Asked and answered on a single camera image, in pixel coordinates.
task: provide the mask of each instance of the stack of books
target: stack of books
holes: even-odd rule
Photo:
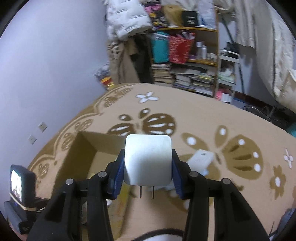
[[[170,74],[171,64],[153,64],[151,70],[154,82],[172,84],[173,76]]]
[[[173,87],[201,93],[209,96],[214,95],[214,77],[198,70],[187,68],[172,68],[170,73],[175,75]]]

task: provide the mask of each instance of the white flower pattern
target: white flower pattern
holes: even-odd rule
[[[145,102],[148,101],[148,100],[159,100],[159,98],[153,96],[153,94],[154,94],[154,92],[148,92],[148,93],[145,94],[145,95],[142,95],[142,94],[140,94],[140,95],[136,95],[136,97],[140,99],[140,100],[139,100],[139,103],[140,103],[140,104],[141,104],[141,103],[145,103]]]
[[[285,161],[288,163],[290,169],[292,169],[292,162],[294,161],[293,156],[288,153],[288,150],[285,148],[286,155],[284,155]]]

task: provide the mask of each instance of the teal object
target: teal object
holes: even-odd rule
[[[286,132],[288,132],[292,136],[296,137],[296,122],[294,122],[292,125],[290,125],[290,127],[288,127]]]
[[[165,36],[170,36],[164,32],[158,32]],[[155,63],[166,63],[168,62],[168,38],[159,37],[151,39],[151,47],[153,60]]]

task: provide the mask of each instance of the wall outlet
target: wall outlet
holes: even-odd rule
[[[46,125],[44,122],[42,122],[42,123],[38,126],[38,128],[40,129],[41,132],[44,132],[44,131],[46,130],[46,128],[47,128],[47,125]]]
[[[30,135],[29,138],[28,138],[28,140],[33,145],[37,139],[35,138],[35,136]]]

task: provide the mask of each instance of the tan blanket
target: tan blanket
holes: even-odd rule
[[[296,139],[273,124],[212,98],[174,88],[127,84],[107,92],[69,122],[36,156],[29,169],[37,174],[37,195],[50,197],[56,174],[80,130],[117,135],[167,134],[180,159],[198,149],[215,153],[207,178],[230,178],[269,233],[285,210],[295,205],[293,156]],[[120,240],[157,229],[183,230],[188,202],[172,187],[132,191]],[[210,202],[209,240],[214,237]]]

